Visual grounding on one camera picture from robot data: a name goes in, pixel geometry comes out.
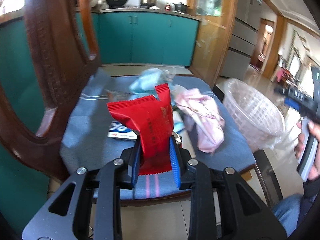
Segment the doorway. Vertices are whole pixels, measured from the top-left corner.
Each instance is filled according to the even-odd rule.
[[[264,61],[267,58],[269,47],[272,41],[274,22],[261,19],[258,31],[257,44],[251,56],[250,64],[261,71]]]

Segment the ceiling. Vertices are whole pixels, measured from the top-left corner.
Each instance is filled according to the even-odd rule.
[[[271,0],[271,2],[273,2],[285,17],[292,19],[320,34],[320,30],[303,0]],[[298,31],[300,36],[307,40],[307,46],[310,49],[310,53],[307,54],[319,64],[320,38],[317,39],[297,27],[294,28]]]

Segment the chair backrest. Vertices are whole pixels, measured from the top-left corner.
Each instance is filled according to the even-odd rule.
[[[79,36],[74,0],[26,0],[28,44],[45,106],[36,134],[19,120],[0,84],[1,143],[23,164],[60,180],[69,175],[59,155],[69,116],[100,65],[88,1],[78,4],[90,55]]]

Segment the white plastic basket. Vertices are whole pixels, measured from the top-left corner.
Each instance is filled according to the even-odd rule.
[[[259,91],[238,79],[224,84],[223,104],[247,140],[252,152],[273,148],[284,133],[284,118]]]

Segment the blue seat cushion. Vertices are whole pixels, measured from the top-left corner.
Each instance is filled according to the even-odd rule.
[[[104,70],[98,69],[83,93],[89,96],[106,95],[106,90],[129,92],[128,87],[138,76],[109,77]],[[199,88],[201,93],[212,96],[225,120],[225,140],[213,155],[201,152],[197,148],[196,127],[188,132],[195,149],[196,158],[208,167],[223,170],[232,166],[237,171],[253,165],[255,159],[244,137],[239,132],[232,117],[211,91],[210,87],[199,78],[176,76],[174,84],[187,89]],[[108,112],[107,100],[79,99],[73,110],[60,149],[61,157],[70,173],[84,166],[89,170],[103,167],[109,161],[118,158],[126,148],[133,147],[134,141],[108,138],[109,126],[113,121]],[[145,199],[164,197],[181,192],[177,189],[172,172],[138,177],[134,191],[121,190],[121,199]]]

